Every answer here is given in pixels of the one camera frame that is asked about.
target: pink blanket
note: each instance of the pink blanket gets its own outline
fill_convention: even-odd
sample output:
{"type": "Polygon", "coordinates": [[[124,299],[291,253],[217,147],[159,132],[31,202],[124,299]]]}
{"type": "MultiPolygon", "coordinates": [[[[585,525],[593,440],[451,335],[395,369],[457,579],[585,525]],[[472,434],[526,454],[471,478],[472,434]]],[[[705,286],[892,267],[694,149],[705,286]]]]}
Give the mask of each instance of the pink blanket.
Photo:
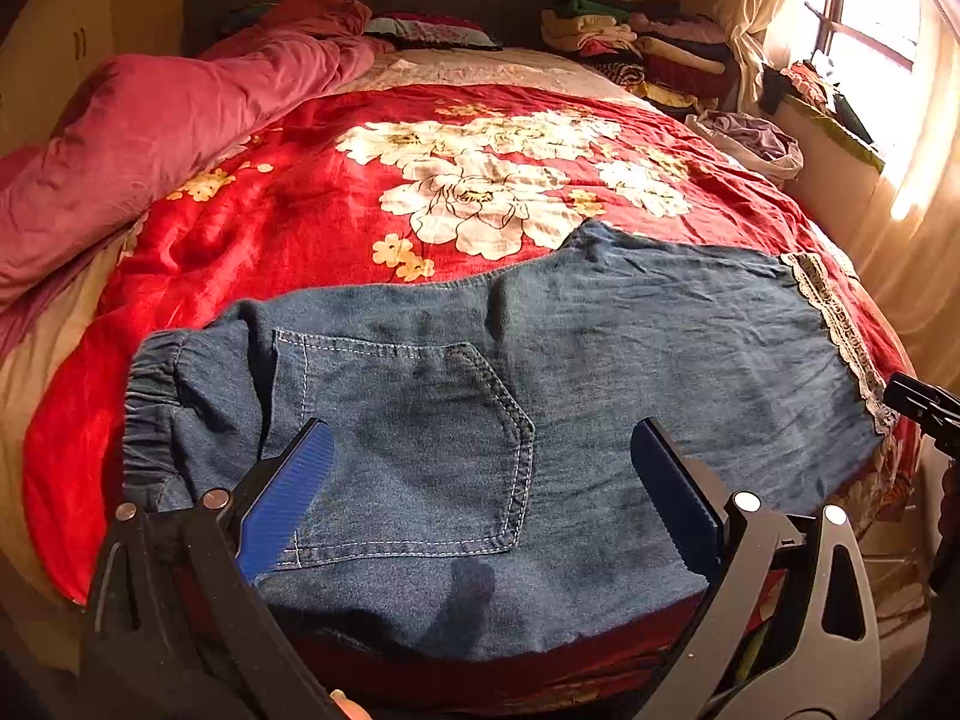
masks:
{"type": "Polygon", "coordinates": [[[277,6],[290,23],[258,26],[242,55],[218,45],[213,61],[107,60],[75,93],[46,148],[18,159],[26,164],[0,183],[0,360],[77,272],[74,258],[244,135],[362,74],[383,50],[358,36],[366,6],[292,1],[277,6]],[[304,34],[318,25],[340,36],[304,34]]]}

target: bed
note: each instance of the bed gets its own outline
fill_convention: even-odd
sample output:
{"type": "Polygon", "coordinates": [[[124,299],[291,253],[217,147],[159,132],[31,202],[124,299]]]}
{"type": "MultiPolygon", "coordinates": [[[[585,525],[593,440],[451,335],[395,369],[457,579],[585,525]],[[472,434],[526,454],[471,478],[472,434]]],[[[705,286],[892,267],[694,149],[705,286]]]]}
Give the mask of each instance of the bed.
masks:
{"type": "MultiPolygon", "coordinates": [[[[261,1],[279,0],[184,0],[187,50],[201,52],[230,11],[261,1]]],[[[128,371],[150,333],[202,328],[241,298],[469,281],[538,261],[582,225],[750,252],[781,268],[874,437],[856,472],[841,479],[834,469],[819,497],[841,503],[861,533],[880,514],[896,515],[918,437],[885,410],[880,391],[892,371],[911,370],[909,360],[842,252],[792,200],[602,76],[536,50],[539,11],[552,0],[367,1],[374,11],[469,19],[507,47],[381,53],[356,79],[237,132],[47,309],[0,373],[11,425],[0,546],[29,584],[85,600],[104,512],[121,496],[128,371]]],[[[805,462],[819,479],[820,461],[805,462]]],[[[281,567],[300,559],[294,552],[281,567]]],[[[374,702],[532,712],[642,685],[690,614],[689,594],[603,635],[499,659],[391,659],[295,639],[308,662],[374,702]],[[371,675],[375,688],[364,681],[371,675]],[[424,680],[437,685],[429,697],[416,689],[424,680]]]]}

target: denim pocket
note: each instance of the denim pocket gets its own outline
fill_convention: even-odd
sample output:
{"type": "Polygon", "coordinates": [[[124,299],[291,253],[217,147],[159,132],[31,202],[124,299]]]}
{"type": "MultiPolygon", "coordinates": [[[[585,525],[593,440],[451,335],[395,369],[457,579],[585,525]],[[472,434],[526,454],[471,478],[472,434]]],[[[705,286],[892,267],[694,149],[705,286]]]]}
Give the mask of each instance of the denim pocket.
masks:
{"type": "Polygon", "coordinates": [[[534,425],[471,343],[408,346],[274,333],[266,449],[307,418],[337,464],[280,567],[357,557],[456,557],[517,544],[534,425]]]}

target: white bag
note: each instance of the white bag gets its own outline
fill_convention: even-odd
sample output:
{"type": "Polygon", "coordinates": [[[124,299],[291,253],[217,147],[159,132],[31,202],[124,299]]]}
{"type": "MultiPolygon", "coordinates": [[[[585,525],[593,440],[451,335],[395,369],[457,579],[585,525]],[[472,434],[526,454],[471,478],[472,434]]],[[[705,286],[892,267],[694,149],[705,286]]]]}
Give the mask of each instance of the white bag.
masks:
{"type": "Polygon", "coordinates": [[[791,178],[796,178],[797,173],[803,168],[803,153],[800,152],[800,146],[796,140],[791,139],[792,142],[790,143],[786,156],[782,156],[779,159],[766,160],[750,151],[749,148],[742,146],[741,143],[734,141],[730,136],[709,127],[704,123],[703,117],[704,114],[700,114],[699,117],[690,114],[686,117],[684,124],[703,138],[704,141],[713,143],[720,151],[736,159],[736,161],[740,162],[747,170],[758,172],[760,175],[769,178],[775,186],[784,186],[784,182],[789,181],[791,178]]]}

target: blue denim garment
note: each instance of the blue denim garment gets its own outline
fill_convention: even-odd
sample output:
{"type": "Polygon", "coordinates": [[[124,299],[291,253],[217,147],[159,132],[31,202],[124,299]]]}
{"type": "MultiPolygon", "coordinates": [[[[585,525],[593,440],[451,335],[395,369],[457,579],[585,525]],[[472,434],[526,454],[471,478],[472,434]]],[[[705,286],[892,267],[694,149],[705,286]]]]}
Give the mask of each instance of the blue denim garment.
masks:
{"type": "Polygon", "coordinates": [[[241,301],[151,336],[131,369],[126,492],[192,505],[318,416],[339,461],[256,581],[278,619],[492,659],[702,587],[631,468],[647,415],[786,512],[815,509],[880,442],[789,266],[589,220],[489,274],[241,301]]]}

